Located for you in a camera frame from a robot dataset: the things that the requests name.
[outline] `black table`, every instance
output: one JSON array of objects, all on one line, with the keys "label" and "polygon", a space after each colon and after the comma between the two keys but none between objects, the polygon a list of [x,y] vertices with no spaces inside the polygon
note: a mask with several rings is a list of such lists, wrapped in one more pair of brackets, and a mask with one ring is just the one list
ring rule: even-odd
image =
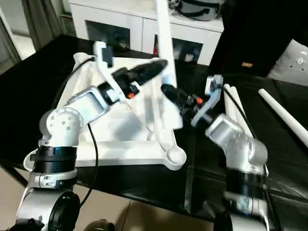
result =
[{"label": "black table", "polygon": [[[23,168],[24,157],[37,147],[41,137],[39,119],[49,110],[61,82],[71,72],[73,54],[92,54],[92,45],[91,41],[60,36],[0,77],[0,164],[11,173],[13,167]],[[116,56],[151,58],[151,55],[137,51],[116,53]],[[176,71],[180,88],[188,93],[203,95],[206,66],[176,62]],[[308,128],[308,88],[266,78],[236,75],[224,76],[224,83],[236,86],[249,121],[268,149],[270,193],[284,230],[306,230],[307,148],[257,91],[265,88]],[[221,97],[214,113],[223,112],[224,101]],[[184,124],[184,128],[175,131],[175,134],[178,145],[187,154],[187,162],[182,169],[171,171],[160,165],[100,167],[94,188],[213,221],[215,213],[223,211],[223,153],[201,131],[192,129],[188,124]],[[78,172],[79,184],[92,184],[93,167],[78,168]]]}]

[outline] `white shelf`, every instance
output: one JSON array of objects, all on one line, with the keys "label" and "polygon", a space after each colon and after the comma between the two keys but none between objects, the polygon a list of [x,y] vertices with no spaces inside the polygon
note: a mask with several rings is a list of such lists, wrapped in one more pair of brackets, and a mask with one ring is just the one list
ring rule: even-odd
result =
[{"label": "white shelf", "polygon": [[[156,20],[155,0],[70,0],[70,3]],[[170,23],[220,33],[224,30],[221,18],[202,22],[171,15]]]}]

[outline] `white pole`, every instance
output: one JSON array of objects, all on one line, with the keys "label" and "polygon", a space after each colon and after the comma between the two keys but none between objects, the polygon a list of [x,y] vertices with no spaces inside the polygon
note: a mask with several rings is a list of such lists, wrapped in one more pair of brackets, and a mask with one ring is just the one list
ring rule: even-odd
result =
[{"label": "white pole", "polygon": [[289,128],[299,137],[299,139],[308,147],[308,131],[285,110],[266,90],[260,89],[259,94],[271,106],[271,108],[280,116],[280,118],[289,126]]},{"label": "white pole", "polygon": [[[229,84],[225,84],[224,87],[231,93]],[[225,108],[227,117],[232,119],[234,122],[237,122],[234,103],[232,102],[232,100],[230,99],[230,97],[227,95],[226,92],[224,92],[223,95],[225,99]]]},{"label": "white pole", "polygon": [[158,51],[159,57],[168,61],[168,66],[162,72],[162,83],[177,87],[174,67],[172,37],[167,0],[156,0],[156,14],[158,23]]},{"label": "white pole", "polygon": [[[245,111],[243,109],[242,102],[241,102],[239,94],[237,93],[236,87],[231,87],[230,90],[231,90],[231,94],[232,94],[233,98],[235,99],[237,104],[240,106],[240,109],[242,110],[242,112],[245,115]],[[237,108],[235,108],[235,113],[236,113],[237,123],[242,127],[245,134],[249,137],[253,137],[248,125],[246,124],[244,118],[242,117],[240,111]]]},{"label": "white pole", "polygon": [[[168,66],[162,72],[162,84],[170,84],[177,87],[175,73],[172,37],[170,32],[170,20],[167,0],[156,0],[156,14],[158,23],[158,51],[161,59],[168,61]],[[161,115],[164,129],[179,129],[183,127],[180,111],[175,104],[165,96],[162,98]]]}]

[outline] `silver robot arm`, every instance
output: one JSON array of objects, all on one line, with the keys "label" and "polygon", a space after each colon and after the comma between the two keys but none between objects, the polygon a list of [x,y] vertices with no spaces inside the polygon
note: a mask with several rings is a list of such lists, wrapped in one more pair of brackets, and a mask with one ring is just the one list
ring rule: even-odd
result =
[{"label": "silver robot arm", "polygon": [[205,95],[209,95],[210,99],[207,102],[171,85],[163,85],[161,90],[193,127],[201,121],[210,124],[205,135],[226,156],[226,191],[222,200],[228,214],[215,223],[214,230],[225,230],[229,226],[233,231],[269,231],[268,205],[263,191],[264,165],[268,158],[265,145],[246,136],[243,129],[225,114],[215,119],[208,114],[220,99],[221,89],[218,86],[222,86],[222,82],[220,75],[208,77]]},{"label": "silver robot arm", "polygon": [[75,161],[81,129],[107,113],[114,103],[133,98],[139,93],[136,85],[154,78],[167,65],[166,60],[156,60],[131,70],[123,67],[111,76],[103,61],[104,49],[105,43],[95,43],[98,68],[107,81],[98,87],[90,86],[40,120],[43,137],[36,154],[30,157],[34,160],[33,171],[17,211],[16,224],[10,230],[74,229],[80,200],[72,188],[78,179]]}]

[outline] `black cable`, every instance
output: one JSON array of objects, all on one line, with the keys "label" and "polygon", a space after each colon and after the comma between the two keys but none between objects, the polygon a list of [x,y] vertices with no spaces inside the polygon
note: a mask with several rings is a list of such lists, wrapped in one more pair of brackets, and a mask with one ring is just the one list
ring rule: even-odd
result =
[{"label": "black cable", "polygon": [[87,195],[85,196],[85,198],[80,203],[80,207],[82,207],[85,204],[88,197],[90,196],[90,194],[93,190],[94,183],[95,183],[96,178],[97,178],[97,173],[98,173],[98,148],[97,148],[97,143],[96,143],[96,140],[95,140],[95,137],[94,137],[94,134],[92,132],[90,124],[88,124],[88,128],[89,128],[89,132],[91,134],[91,137],[92,137],[92,140],[93,140],[93,143],[94,143],[94,148],[95,148],[95,169],[94,169],[93,183],[92,183],[91,187],[89,188]]},{"label": "black cable", "polygon": [[[257,136],[255,134],[255,132],[253,131],[250,123],[248,122],[248,119],[246,117],[246,115],[244,114],[244,111],[241,109],[241,107],[239,106],[239,104],[236,102],[236,100],[233,98],[233,96],[230,94],[230,92],[228,91],[228,89],[226,89],[224,86],[222,85],[218,85],[217,88],[220,88],[220,89],[223,89],[223,91],[230,97],[230,99],[233,101],[233,103],[235,104],[235,106],[237,107],[237,109],[239,110],[239,112],[241,113],[243,119],[245,120],[248,128],[250,129],[253,137],[255,139],[257,139]],[[265,197],[266,197],[266,200],[269,202],[269,210],[271,212],[271,214],[274,215],[274,224],[275,224],[275,227],[278,227],[278,230],[279,231],[283,231],[283,225],[278,217],[278,214],[276,213],[276,209],[274,209],[274,203],[273,203],[273,198],[271,196],[271,194],[269,194],[269,190],[268,190],[268,179],[267,179],[267,176],[266,176],[266,165],[263,166],[263,170],[264,170],[264,175],[265,175],[265,178],[264,178],[264,184],[266,186],[266,188],[263,188],[263,191],[264,191],[264,194],[265,194]]]},{"label": "black cable", "polygon": [[55,94],[54,96],[54,99],[51,103],[51,110],[55,109],[57,107],[57,103],[58,101],[60,100],[60,97],[61,97],[61,94],[66,86],[66,83],[69,81],[69,79],[73,76],[73,74],[79,70],[83,64],[87,63],[88,61],[93,61],[93,58],[88,58],[86,59],[85,61],[83,61],[79,66],[77,66],[65,79],[64,81],[62,82],[61,86],[59,87],[57,93]]},{"label": "black cable", "polygon": [[235,104],[235,106],[237,107],[237,109],[239,110],[239,112],[241,113],[243,119],[245,120],[248,128],[251,131],[251,134],[254,138],[257,138],[254,130],[252,129],[250,123],[247,120],[247,117],[245,116],[245,113],[242,111],[241,107],[239,106],[239,104],[237,103],[237,101],[233,98],[233,96],[230,94],[230,92],[228,91],[228,89],[226,89],[224,86],[222,85],[218,85],[217,88],[223,89],[223,91],[230,97],[230,99],[232,100],[232,102]]},{"label": "black cable", "polygon": [[[52,101],[52,105],[51,105],[51,109],[55,109],[57,107],[57,103],[60,100],[61,94],[66,86],[66,83],[69,81],[69,79],[74,75],[74,73],[79,70],[85,63],[89,62],[89,61],[93,61],[93,58],[88,58],[85,61],[83,61],[79,66],[77,66],[66,78],[65,80],[62,82],[61,86],[59,87],[53,101]],[[94,177],[93,177],[93,183],[91,185],[91,187],[89,188],[87,195],[85,196],[85,198],[82,200],[82,202],[80,203],[80,207],[82,207],[85,202],[87,201],[88,197],[90,196],[92,190],[93,190],[93,186],[94,183],[96,181],[97,178],[97,173],[98,173],[98,148],[97,148],[97,143],[94,137],[94,134],[92,132],[91,126],[90,124],[88,124],[88,128],[89,128],[89,132],[91,134],[93,143],[94,143],[94,148],[95,148],[95,169],[94,169]]]}]

